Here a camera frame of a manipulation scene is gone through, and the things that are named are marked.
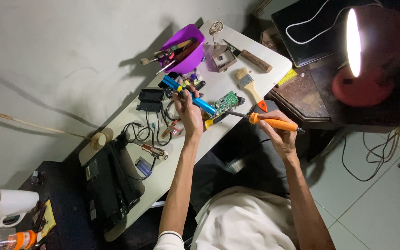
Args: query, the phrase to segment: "red lamp base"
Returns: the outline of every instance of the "red lamp base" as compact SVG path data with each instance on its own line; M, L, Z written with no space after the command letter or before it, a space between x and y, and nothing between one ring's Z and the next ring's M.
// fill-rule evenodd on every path
M353 107L371 107L379 104L391 94L394 87L391 80L385 86L376 84L382 73L381 68L375 68L355 78L350 67L344 67L333 79L333 93L338 100Z

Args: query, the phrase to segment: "desk lamp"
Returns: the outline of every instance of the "desk lamp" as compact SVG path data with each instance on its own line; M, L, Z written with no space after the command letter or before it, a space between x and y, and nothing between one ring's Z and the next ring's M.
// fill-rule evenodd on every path
M351 8L347 17L349 67L334 77L332 90L354 107L379 104L392 92L400 68L400 13L378 6Z

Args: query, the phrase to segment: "orange soldering iron handle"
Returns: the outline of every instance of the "orange soldering iron handle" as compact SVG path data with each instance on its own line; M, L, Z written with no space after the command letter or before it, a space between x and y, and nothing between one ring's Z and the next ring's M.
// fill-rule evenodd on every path
M257 124L258 122L260 122L260 118L259 118L259 114L258 113L252 113L249 116L249 122L251 122L252 124ZM264 119L265 122L267 122L268 124L271 125L271 127L273 128L279 128L279 129L283 129L283 130L288 130L288 131L296 131L297 129L297 125L296 124L292 124L289 122L284 122L281 120L277 120L277 119Z

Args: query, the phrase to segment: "white sleeve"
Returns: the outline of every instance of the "white sleeve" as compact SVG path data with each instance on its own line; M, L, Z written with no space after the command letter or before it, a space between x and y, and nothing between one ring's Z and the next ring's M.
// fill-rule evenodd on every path
M164 231L158 236L154 250L184 250L184 242L177 232Z

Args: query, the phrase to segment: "white table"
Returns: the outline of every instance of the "white table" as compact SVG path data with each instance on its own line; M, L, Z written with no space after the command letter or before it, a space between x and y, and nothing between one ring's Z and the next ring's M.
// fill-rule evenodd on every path
M223 31L214 35L216 42L221 43L220 39L225 39L232 45L236 46L236 48L242 50L246 49L252 54L258 56L260 59L272 65L272 70L270 73L263 73L257 66L251 64L249 61L240 56L238 57L238 62L232 65L228 71L221 73L214 72L213 70L208 71L208 66L212 63L211 51L213 45L213 38L211 35L209 35L208 30L212 23L212 21L208 20L200 28L200 31L202 31L206 37L206 41L203 44L203 50L205 51L205 56L207 58L205 62L200 63L200 65L197 67L197 70L200 71L203 80L206 82L205 87L203 87L201 90L201 92L204 93L204 97L202 99L208 103L213 103L232 90L234 93L237 93L238 96L246 98L246 102L234 110L236 112L247 113L250 111L252 106L256 104L256 102L252 97L248 96L248 92L246 90L240 87L238 80L234 76L236 70L242 67L246 67L248 71L251 70L252 73L250 73L250 75L256 83L256 91L261 96L264 96L271 88L274 87L275 83L277 83L291 69L291 61L270 50L269 48L264 47L258 42L245 37L230 27L225 26ZM148 87L156 87L161 82L163 77L164 73L159 74L154 80L152 80L151 83L149 83ZM140 101L138 100L138 97L136 97L134 101L132 101L123 111L121 111L117 117L115 117L111 123L109 123L109 125L107 125L103 132L113 134L113 138L116 138L125 124L129 122L140 122L141 124L145 125L146 119L144 112L136 110L136 106L139 103ZM164 107L166 107L168 103L169 101L165 100ZM240 117L228 116L222 122L215 124L209 128L208 131L204 132L197 150L196 162L200 160L200 158L202 158L240 119ZM155 122L157 125L157 118L154 113L150 114L149 121ZM160 134L164 129L165 126L162 125ZM154 202L156 202L165 192L169 190L183 143L184 132L178 137L174 136L168 145L161 147L168 151L169 158L164 162L157 160L151 176L142 181L145 191L140 199L140 202L135 205L135 207L117 226L104 234L104 237L107 241L113 241L116 239ZM143 157L146 161L152 163L152 157L148 153L142 151L140 146L136 144L129 144L127 145L126 149L132 161L135 162L139 157ZM84 147L79 154L81 165L83 166L88 160L90 160L90 158L92 158L92 156L95 155L95 153L96 151L91 148L90 144L86 145L86 147Z

